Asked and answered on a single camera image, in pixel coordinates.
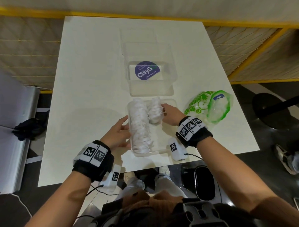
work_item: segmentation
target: white sensor device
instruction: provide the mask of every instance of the white sensor device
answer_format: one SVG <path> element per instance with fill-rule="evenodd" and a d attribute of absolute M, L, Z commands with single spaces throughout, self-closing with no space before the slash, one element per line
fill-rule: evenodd
<path fill-rule="evenodd" d="M 168 144 L 170 145 L 171 156 L 173 160 L 182 161 L 187 158 L 187 156 L 184 155 L 187 153 L 186 148 L 177 138 L 171 137 L 168 140 Z"/>
<path fill-rule="evenodd" d="M 99 182 L 98 186 L 104 185 L 102 187 L 103 191 L 114 192 L 114 190 L 116 189 L 118 177 L 120 174 L 120 168 L 121 168 L 121 166 L 114 164 L 112 171 L 107 172 L 105 174 L 105 176 L 103 177 L 103 180 L 101 182 Z"/>

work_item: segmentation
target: table top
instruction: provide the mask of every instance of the table top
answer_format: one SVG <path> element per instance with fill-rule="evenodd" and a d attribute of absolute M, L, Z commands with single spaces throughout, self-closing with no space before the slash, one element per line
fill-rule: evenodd
<path fill-rule="evenodd" d="M 201 22 L 66 17 L 38 186 L 62 183 L 81 148 L 127 114 L 133 97 L 125 79 L 120 30 L 131 28 L 154 30 L 158 42 L 171 46 L 178 80 L 173 95 L 162 99 L 174 99 L 183 111 L 201 91 L 234 94 Z M 211 132 L 234 154 L 259 150 L 236 97 Z M 194 147 L 187 151 L 198 155 Z M 170 153 L 138 158 L 131 150 L 121 150 L 113 155 L 122 172 L 179 163 Z M 191 156 L 183 162 L 195 160 Z"/>

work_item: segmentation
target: person's right arm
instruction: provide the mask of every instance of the person's right arm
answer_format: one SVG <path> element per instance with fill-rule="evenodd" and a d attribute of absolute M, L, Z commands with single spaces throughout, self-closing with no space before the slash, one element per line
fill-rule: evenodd
<path fill-rule="evenodd" d="M 178 126 L 186 116 L 168 104 L 162 104 L 162 107 L 166 112 L 163 121 L 170 125 Z M 257 218 L 274 222 L 276 226 L 279 223 L 299 226 L 299 212 L 279 198 L 251 168 L 214 138 L 208 137 L 200 141 L 196 148 L 217 182 L 237 207 Z"/>

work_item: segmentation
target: stack of white hair nets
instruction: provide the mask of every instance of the stack of white hair nets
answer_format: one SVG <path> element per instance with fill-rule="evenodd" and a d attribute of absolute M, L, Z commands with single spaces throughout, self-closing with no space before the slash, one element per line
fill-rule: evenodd
<path fill-rule="evenodd" d="M 132 149 L 138 153 L 150 152 L 152 140 L 150 137 L 149 121 L 158 123 L 163 118 L 163 108 L 160 98 L 153 98 L 149 110 L 140 98 L 135 98 L 129 107 L 130 129 L 132 133 Z"/>

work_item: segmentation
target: black stanchion base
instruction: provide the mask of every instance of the black stanchion base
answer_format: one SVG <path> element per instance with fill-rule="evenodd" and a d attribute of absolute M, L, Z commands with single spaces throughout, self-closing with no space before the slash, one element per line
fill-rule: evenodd
<path fill-rule="evenodd" d="M 263 116 L 262 111 L 269 106 L 281 103 L 282 101 L 276 96 L 269 93 L 256 94 L 252 99 L 252 107 L 256 116 L 267 126 L 275 129 L 290 129 L 298 124 L 288 108 Z"/>

